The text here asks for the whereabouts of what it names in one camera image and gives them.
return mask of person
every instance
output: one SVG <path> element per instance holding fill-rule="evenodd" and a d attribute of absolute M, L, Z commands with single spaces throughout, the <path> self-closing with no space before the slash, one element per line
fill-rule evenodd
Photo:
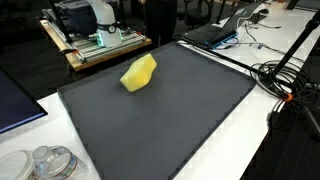
<path fill-rule="evenodd" d="M 173 40 L 177 19 L 177 0 L 138 0 L 145 8 L 147 37 L 155 47 Z"/>

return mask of table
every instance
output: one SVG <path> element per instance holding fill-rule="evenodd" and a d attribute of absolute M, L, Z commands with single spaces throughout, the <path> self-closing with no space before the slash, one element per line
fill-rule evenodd
<path fill-rule="evenodd" d="M 273 18 L 278 19 L 277 22 L 283 23 L 293 15 L 295 15 L 297 21 L 307 23 L 309 17 L 313 15 L 311 12 L 300 10 L 293 10 L 292 12 L 272 10 L 273 13 L 281 14 L 282 16 L 274 16 Z M 285 23 L 288 23 L 289 27 L 277 30 L 279 34 L 288 35 L 289 41 L 286 41 L 286 46 L 282 49 L 284 51 L 290 47 L 304 28 L 292 27 L 288 21 Z M 303 50 L 296 53 L 297 56 L 304 59 L 308 56 L 316 40 L 313 41 L 310 38 L 319 36 L 319 28 L 315 33 L 305 42 Z M 271 41 L 269 42 L 267 38 L 264 38 L 264 42 L 269 42 L 268 45 L 271 47 L 281 48 L 281 44 L 277 44 L 278 38 L 273 37 L 274 43 L 271 44 Z M 238 60 L 249 64 L 254 63 L 253 61 L 260 62 L 256 58 L 250 57 L 250 53 L 248 53 L 251 50 L 250 47 L 243 46 L 242 48 L 247 54 L 236 49 L 231 55 L 229 50 L 229 53 L 227 51 L 223 53 L 231 57 L 244 55 L 245 57 L 238 57 Z M 213 59 L 243 73 L 248 73 L 245 69 L 238 68 L 231 63 Z M 175 179 L 239 179 L 268 132 L 268 114 L 277 101 L 277 98 L 270 96 L 261 88 L 255 87 L 196 152 Z M 39 103 L 48 111 L 49 115 L 0 135 L 0 157 L 20 149 L 34 150 L 41 145 L 64 145 L 89 166 L 91 170 L 90 179 L 99 179 L 58 95 L 53 94 L 43 98 L 39 100 Z"/>
<path fill-rule="evenodd" d="M 53 42 L 58 46 L 60 51 L 64 50 L 64 49 L 69 49 L 67 44 L 60 38 L 58 33 L 48 24 L 48 22 L 46 20 L 40 20 L 39 24 L 40 24 L 41 28 L 45 31 L 45 33 L 47 33 L 49 35 L 49 37 L 53 40 Z M 96 64 L 99 64 L 101 62 L 118 57 L 120 55 L 126 54 L 128 52 L 132 52 L 132 51 L 137 50 L 139 48 L 148 46 L 150 44 L 151 44 L 151 39 L 146 38 L 146 41 L 144 41 L 144 42 L 126 47 L 125 49 L 112 52 L 112 53 L 110 53 L 106 56 L 103 56 L 97 60 L 88 61 L 85 63 L 81 63 L 79 61 L 79 58 L 72 53 L 66 54 L 65 56 L 66 56 L 67 63 L 70 64 L 71 68 L 77 72 L 77 71 L 89 68 L 91 66 L 94 66 Z"/>

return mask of yellow object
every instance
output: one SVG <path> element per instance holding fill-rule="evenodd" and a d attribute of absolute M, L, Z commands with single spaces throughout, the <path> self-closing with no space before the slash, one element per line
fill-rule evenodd
<path fill-rule="evenodd" d="M 129 70 L 120 79 L 120 82 L 129 92 L 134 92 L 149 83 L 156 66 L 157 63 L 152 55 L 147 54 L 130 66 Z"/>

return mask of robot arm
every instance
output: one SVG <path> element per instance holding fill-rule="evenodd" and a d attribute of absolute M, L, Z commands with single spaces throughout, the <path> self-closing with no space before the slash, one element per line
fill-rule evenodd
<path fill-rule="evenodd" d="M 87 0 L 91 5 L 98 24 L 97 38 L 101 47 L 114 47 L 122 42 L 120 29 L 114 17 L 112 7 L 103 0 Z"/>

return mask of jar lid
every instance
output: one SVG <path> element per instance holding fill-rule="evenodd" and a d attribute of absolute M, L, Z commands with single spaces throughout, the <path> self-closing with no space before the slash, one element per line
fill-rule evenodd
<path fill-rule="evenodd" d="M 0 158 L 0 179 L 25 180 L 33 173 L 35 162 L 31 151 L 16 151 Z"/>

